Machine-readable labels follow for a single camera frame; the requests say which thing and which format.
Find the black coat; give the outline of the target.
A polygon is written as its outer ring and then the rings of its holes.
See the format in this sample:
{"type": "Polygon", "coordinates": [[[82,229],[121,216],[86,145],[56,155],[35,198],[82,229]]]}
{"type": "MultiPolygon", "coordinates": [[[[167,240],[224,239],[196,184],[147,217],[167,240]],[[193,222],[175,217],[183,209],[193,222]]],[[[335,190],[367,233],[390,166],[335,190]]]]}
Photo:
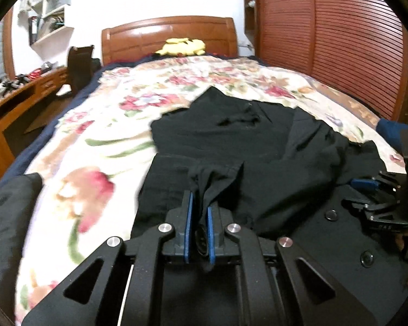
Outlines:
{"type": "Polygon", "coordinates": [[[349,181],[385,168],[373,141],[356,143],[301,108],[248,101],[210,87],[151,123],[156,148],[131,231],[141,236],[185,191],[203,222],[212,202],[259,237],[293,236],[386,325],[408,297],[408,264],[391,238],[368,236],[341,204],[349,181]]]}

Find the navy blue garment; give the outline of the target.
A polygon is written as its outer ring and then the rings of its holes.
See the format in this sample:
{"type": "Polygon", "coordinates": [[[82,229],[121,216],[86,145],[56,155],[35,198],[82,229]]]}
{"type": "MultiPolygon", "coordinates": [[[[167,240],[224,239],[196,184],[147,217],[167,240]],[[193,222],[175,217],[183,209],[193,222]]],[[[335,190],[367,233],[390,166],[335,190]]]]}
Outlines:
{"type": "Polygon", "coordinates": [[[401,139],[401,132],[403,130],[408,130],[408,124],[390,121],[385,118],[381,118],[376,125],[377,133],[400,155],[403,153],[403,142],[401,139]]]}

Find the floral bed blanket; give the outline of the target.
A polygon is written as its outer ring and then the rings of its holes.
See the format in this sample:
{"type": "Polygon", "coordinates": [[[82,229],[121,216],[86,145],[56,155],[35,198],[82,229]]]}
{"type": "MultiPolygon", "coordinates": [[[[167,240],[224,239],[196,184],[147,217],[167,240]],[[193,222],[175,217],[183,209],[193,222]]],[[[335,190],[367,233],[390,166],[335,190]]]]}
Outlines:
{"type": "Polygon", "coordinates": [[[138,193],[156,156],[151,123],[188,108],[210,87],[248,101],[301,108],[356,143],[373,141],[385,168],[403,172],[403,157],[375,128],[361,103],[304,74],[239,57],[168,57],[111,65],[61,115],[31,161],[44,186],[36,201],[17,277],[15,321],[104,239],[128,239],[138,193]]]}

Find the red louvered wardrobe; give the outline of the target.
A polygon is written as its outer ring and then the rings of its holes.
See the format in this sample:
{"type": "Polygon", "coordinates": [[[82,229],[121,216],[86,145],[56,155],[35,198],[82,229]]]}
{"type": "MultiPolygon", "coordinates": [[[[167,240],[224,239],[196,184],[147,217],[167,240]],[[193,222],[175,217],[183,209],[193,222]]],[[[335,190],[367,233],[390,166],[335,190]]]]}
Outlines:
{"type": "Polygon", "coordinates": [[[245,34],[266,63],[408,121],[408,31],[384,0],[245,0],[245,34]]]}

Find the folded black garment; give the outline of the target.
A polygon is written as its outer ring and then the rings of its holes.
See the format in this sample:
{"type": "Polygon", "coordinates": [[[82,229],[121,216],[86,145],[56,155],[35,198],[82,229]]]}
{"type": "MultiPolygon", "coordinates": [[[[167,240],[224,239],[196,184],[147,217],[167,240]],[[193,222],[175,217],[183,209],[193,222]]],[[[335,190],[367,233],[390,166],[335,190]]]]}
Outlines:
{"type": "Polygon", "coordinates": [[[37,173],[14,177],[0,186],[0,307],[8,316],[14,313],[23,246],[41,189],[37,173]]]}

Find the yellow plush toy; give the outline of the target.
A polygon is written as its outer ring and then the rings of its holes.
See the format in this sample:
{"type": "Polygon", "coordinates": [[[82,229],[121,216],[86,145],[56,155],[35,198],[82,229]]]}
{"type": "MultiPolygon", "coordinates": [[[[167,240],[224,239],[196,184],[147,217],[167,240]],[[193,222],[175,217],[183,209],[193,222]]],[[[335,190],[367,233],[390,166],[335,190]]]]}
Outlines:
{"type": "Polygon", "coordinates": [[[160,56],[193,56],[205,54],[205,43],[200,39],[170,38],[160,50],[155,52],[160,56]]]}

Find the wooden desk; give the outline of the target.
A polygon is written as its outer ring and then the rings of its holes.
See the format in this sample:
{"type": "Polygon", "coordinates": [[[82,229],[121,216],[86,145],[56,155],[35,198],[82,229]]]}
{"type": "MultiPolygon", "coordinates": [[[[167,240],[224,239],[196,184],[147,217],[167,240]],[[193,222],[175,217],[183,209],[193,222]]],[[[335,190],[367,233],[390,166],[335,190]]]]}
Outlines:
{"type": "Polygon", "coordinates": [[[34,108],[67,83],[67,68],[61,66],[0,100],[0,179],[26,147],[23,133],[34,108]]]}

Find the wooden headboard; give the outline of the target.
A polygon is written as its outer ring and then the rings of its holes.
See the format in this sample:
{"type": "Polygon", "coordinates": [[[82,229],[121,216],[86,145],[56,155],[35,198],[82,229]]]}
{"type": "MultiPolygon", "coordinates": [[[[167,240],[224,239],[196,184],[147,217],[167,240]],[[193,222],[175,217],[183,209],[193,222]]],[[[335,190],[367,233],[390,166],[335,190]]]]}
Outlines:
{"type": "Polygon", "coordinates": [[[202,40],[210,54],[239,55],[232,18],[187,15],[146,19],[102,30],[102,63],[134,62],[161,49],[166,40],[181,37],[202,40]]]}

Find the dark wooden chair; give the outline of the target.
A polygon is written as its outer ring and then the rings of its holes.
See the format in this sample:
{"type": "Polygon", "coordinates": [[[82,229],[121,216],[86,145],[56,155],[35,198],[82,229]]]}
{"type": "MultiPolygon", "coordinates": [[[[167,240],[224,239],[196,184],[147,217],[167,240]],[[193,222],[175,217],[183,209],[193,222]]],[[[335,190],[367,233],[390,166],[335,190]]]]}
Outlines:
{"type": "Polygon", "coordinates": [[[94,45],[72,46],[67,55],[67,82],[72,95],[76,96],[86,87],[96,71],[101,68],[101,61],[93,58],[94,45]]]}

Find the white wall shelf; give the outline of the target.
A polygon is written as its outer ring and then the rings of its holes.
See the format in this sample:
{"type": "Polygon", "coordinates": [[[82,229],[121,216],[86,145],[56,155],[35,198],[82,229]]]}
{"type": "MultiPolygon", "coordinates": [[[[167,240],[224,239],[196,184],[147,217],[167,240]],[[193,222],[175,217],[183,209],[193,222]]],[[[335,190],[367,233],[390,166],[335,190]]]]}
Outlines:
{"type": "Polygon", "coordinates": [[[20,0],[19,24],[29,36],[29,46],[43,45],[68,38],[74,30],[72,0],[20,0]]]}

